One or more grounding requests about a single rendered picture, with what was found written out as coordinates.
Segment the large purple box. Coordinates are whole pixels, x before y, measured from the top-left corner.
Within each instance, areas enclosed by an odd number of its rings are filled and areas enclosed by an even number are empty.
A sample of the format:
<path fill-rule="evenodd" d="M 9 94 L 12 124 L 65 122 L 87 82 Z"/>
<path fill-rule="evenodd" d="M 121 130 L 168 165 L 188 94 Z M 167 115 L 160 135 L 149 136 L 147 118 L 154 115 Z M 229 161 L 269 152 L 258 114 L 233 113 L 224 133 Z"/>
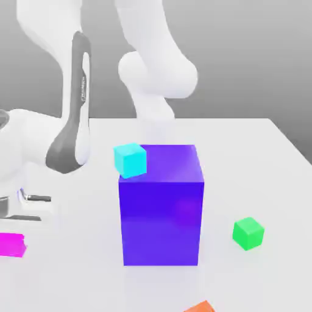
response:
<path fill-rule="evenodd" d="M 147 172 L 118 181 L 124 265 L 196 266 L 205 185 L 197 149 L 144 149 Z"/>

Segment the small green cube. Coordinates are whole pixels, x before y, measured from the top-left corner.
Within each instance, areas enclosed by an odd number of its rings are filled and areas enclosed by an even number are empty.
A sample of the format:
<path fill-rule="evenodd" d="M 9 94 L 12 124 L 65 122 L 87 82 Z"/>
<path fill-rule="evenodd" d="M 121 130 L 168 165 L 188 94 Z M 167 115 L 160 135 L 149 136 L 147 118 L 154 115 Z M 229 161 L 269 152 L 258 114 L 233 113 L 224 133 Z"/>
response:
<path fill-rule="evenodd" d="M 233 227 L 233 240 L 245 251 L 262 244 L 264 227 L 254 218 L 247 217 L 236 221 Z"/>

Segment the small orange cube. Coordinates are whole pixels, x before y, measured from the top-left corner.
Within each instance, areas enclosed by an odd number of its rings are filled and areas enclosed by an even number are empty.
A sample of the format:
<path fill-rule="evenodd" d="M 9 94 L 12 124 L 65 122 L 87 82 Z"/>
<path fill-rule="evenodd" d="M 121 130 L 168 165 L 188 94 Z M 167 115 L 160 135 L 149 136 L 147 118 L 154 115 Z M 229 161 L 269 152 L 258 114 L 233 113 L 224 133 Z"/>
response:
<path fill-rule="evenodd" d="M 205 300 L 186 309 L 183 312 L 215 312 L 215 309 L 210 305 L 207 300 Z"/>

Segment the small cyan cube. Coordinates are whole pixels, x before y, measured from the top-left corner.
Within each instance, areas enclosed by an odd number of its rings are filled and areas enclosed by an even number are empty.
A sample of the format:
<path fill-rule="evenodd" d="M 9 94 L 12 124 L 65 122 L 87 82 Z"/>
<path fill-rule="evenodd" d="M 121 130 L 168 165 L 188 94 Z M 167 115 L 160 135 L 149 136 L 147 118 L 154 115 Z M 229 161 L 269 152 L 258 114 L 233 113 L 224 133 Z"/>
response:
<path fill-rule="evenodd" d="M 119 175 L 128 179 L 147 173 L 147 152 L 137 143 L 113 148 L 115 168 Z"/>

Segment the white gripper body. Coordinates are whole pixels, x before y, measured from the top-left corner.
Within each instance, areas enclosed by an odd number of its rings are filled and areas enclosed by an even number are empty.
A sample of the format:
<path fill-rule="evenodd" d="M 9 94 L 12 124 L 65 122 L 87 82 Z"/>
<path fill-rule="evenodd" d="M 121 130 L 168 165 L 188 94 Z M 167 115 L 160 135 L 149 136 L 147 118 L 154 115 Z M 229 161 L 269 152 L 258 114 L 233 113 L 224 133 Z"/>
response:
<path fill-rule="evenodd" d="M 55 216 L 12 215 L 0 218 L 0 233 L 50 233 L 58 228 Z"/>

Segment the small magenta cube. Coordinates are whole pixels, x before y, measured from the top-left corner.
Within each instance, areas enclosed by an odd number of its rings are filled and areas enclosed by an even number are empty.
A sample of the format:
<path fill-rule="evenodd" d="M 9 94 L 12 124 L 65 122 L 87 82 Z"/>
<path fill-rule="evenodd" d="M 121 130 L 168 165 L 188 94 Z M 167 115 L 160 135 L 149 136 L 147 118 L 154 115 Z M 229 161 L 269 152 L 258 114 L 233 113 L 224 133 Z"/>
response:
<path fill-rule="evenodd" d="M 23 234 L 0 233 L 0 256 L 22 258 L 26 249 Z"/>

